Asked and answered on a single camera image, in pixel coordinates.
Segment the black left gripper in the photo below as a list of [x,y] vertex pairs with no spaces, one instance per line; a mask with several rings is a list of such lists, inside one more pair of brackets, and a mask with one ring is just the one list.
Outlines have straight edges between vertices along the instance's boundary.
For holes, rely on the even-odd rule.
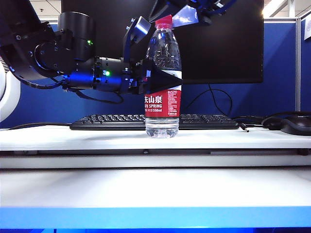
[[181,68],[159,68],[154,61],[124,63],[121,70],[121,94],[151,94],[182,84]]

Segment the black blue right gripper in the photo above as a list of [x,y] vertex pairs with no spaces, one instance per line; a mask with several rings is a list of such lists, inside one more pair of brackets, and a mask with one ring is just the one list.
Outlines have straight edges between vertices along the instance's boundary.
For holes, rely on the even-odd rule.
[[221,0],[188,0],[182,9],[180,0],[156,0],[149,14],[149,22],[172,15],[173,27],[211,25],[212,16],[223,15],[226,9],[227,3]]

